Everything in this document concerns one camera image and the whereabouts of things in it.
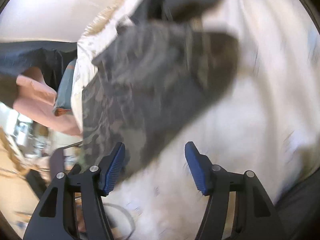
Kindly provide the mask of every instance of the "metal screw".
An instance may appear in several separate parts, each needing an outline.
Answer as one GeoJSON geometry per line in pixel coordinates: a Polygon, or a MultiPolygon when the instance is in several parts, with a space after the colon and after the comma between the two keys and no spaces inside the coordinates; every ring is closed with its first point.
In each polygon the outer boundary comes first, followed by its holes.
{"type": "Polygon", "coordinates": [[[64,173],[63,172],[59,172],[58,174],[57,174],[57,178],[58,179],[62,179],[64,177],[64,173]]]}
{"type": "Polygon", "coordinates": [[[250,177],[250,178],[253,178],[254,177],[254,172],[253,171],[247,171],[247,176],[250,177]]]}
{"type": "Polygon", "coordinates": [[[214,164],[214,165],[212,165],[212,170],[213,171],[220,171],[221,167],[219,165],[217,165],[217,164],[214,164]]]}
{"type": "Polygon", "coordinates": [[[96,166],[96,165],[90,167],[90,171],[92,171],[92,172],[95,172],[95,171],[97,171],[98,169],[99,169],[99,167],[96,166]]]}

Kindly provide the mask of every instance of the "white fabric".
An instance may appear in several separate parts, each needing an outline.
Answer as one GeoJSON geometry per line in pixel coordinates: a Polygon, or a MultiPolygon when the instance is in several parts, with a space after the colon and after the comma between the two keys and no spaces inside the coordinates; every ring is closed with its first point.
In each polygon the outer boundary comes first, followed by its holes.
{"type": "MultiPolygon", "coordinates": [[[[320,165],[320,36],[300,2],[221,0],[202,24],[204,31],[239,39],[236,79],[157,160],[103,199],[130,211],[136,226],[130,239],[194,239],[208,198],[196,190],[188,169],[188,141],[227,171],[254,171],[273,202],[320,165]]],[[[102,47],[93,42],[86,53],[102,47]]],[[[224,236],[231,228],[228,216],[224,236]]]]}
{"type": "Polygon", "coordinates": [[[113,14],[105,27],[97,34],[83,34],[77,43],[78,59],[73,75],[71,107],[78,127],[83,130],[82,122],[82,89],[94,78],[97,67],[91,64],[92,59],[102,52],[117,36],[116,27],[119,21],[126,21],[128,15],[134,13],[142,0],[125,0],[122,6],[113,14]]]}

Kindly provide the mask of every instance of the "blue gripper pad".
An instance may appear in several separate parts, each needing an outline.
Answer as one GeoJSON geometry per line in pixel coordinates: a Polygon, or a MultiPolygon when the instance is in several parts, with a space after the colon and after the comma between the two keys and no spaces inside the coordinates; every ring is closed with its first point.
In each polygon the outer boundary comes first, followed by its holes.
{"type": "Polygon", "coordinates": [[[101,159],[99,163],[99,167],[101,169],[99,189],[102,191],[103,196],[107,196],[111,191],[113,191],[124,162],[124,157],[125,146],[123,143],[118,142],[113,148],[111,154],[104,156],[101,159]]]}
{"type": "Polygon", "coordinates": [[[188,142],[184,148],[187,163],[197,189],[204,196],[210,195],[213,190],[211,178],[212,163],[206,155],[198,152],[193,142],[188,142]]]}

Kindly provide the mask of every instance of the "gray camouflage fabric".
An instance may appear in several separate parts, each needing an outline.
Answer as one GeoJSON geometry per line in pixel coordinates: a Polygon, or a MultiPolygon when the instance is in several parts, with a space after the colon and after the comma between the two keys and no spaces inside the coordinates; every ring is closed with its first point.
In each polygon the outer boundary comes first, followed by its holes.
{"type": "Polygon", "coordinates": [[[130,26],[92,63],[98,74],[83,90],[87,165],[116,142],[126,146],[128,177],[146,166],[206,107],[236,73],[238,42],[187,25],[130,26]]]}

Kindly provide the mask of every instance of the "white wall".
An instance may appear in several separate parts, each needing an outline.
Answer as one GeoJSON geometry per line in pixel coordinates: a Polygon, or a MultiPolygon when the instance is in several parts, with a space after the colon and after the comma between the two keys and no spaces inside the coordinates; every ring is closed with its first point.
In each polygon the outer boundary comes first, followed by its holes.
{"type": "Polygon", "coordinates": [[[7,134],[13,134],[19,113],[0,102],[0,126],[7,134]]]}
{"type": "Polygon", "coordinates": [[[112,0],[10,0],[0,15],[0,42],[72,41],[112,0]]]}

